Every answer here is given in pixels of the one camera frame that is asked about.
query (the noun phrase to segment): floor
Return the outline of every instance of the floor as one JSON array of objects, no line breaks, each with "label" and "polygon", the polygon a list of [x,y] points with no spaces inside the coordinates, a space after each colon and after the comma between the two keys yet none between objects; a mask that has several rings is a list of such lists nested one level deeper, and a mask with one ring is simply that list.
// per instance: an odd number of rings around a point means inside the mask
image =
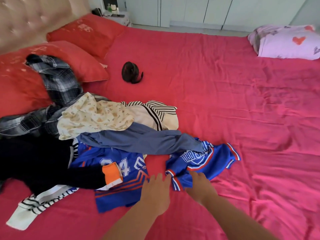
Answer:
[{"label": "floor", "polygon": [[206,35],[220,35],[220,36],[238,36],[244,37],[247,36],[248,32],[238,32],[238,31],[229,31],[229,30],[218,30],[218,29],[207,29],[207,28],[190,28],[190,27],[178,27],[170,26],[170,28],[156,27],[156,26],[146,26],[134,24],[134,28],[142,28],[155,31],[166,31],[166,32],[178,32],[178,33],[200,33]]}]

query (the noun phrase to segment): red bed sheet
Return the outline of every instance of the red bed sheet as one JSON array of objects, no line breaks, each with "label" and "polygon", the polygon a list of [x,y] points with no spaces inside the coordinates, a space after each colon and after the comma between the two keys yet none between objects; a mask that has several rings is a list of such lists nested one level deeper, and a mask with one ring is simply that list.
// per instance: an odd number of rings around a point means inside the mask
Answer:
[{"label": "red bed sheet", "polygon": [[[144,72],[141,83],[122,80],[127,61]],[[178,107],[179,130],[212,144],[229,142],[241,155],[212,181],[220,195],[280,239],[320,239],[319,60],[259,58],[246,37],[127,28],[106,62],[110,80],[87,83],[85,90],[117,102],[157,100]],[[149,155],[149,173],[164,173],[166,159]],[[6,226],[29,194],[22,182],[6,182],[0,239],[99,239],[128,210],[98,214],[93,191],[80,189],[25,231]],[[171,191],[170,197],[146,239],[227,239],[185,192]]]}]

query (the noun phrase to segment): upholstered headboard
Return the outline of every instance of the upholstered headboard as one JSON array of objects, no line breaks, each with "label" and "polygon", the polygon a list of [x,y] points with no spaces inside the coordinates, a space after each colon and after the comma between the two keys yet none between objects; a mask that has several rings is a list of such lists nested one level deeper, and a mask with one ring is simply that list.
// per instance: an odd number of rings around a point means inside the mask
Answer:
[{"label": "upholstered headboard", "polygon": [[0,0],[0,54],[46,41],[46,33],[90,12],[88,0]]}]

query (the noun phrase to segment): black and white plaid shirt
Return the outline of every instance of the black and white plaid shirt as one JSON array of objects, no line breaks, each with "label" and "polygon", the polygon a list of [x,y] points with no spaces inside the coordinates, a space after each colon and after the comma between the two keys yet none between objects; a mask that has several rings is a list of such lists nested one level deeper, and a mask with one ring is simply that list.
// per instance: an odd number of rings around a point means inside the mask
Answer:
[{"label": "black and white plaid shirt", "polygon": [[[0,136],[13,137],[28,133],[37,135],[45,132],[58,137],[58,118],[64,110],[83,96],[83,89],[70,66],[63,60],[54,56],[34,54],[27,56],[26,60],[26,65],[41,75],[44,86],[54,104],[28,114],[1,118]],[[94,95],[94,97],[97,101],[109,101],[102,96]]]}]

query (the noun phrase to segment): blue jersey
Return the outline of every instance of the blue jersey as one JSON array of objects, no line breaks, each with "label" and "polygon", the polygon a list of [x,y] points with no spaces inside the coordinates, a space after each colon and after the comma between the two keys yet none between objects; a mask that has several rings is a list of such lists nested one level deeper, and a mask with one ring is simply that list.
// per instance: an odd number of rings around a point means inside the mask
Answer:
[{"label": "blue jersey", "polygon": [[174,190],[184,190],[192,187],[192,177],[189,171],[204,173],[211,180],[225,168],[230,168],[235,160],[240,160],[238,153],[229,144],[212,145],[202,141],[204,152],[185,151],[170,155],[166,161],[166,174],[171,174]]},{"label": "blue jersey", "polygon": [[115,148],[99,148],[79,142],[79,156],[72,167],[108,165],[116,162],[122,172],[123,183],[109,190],[95,190],[99,213],[119,206],[132,206],[140,200],[142,184],[148,178],[148,171],[141,153],[130,153]]}]

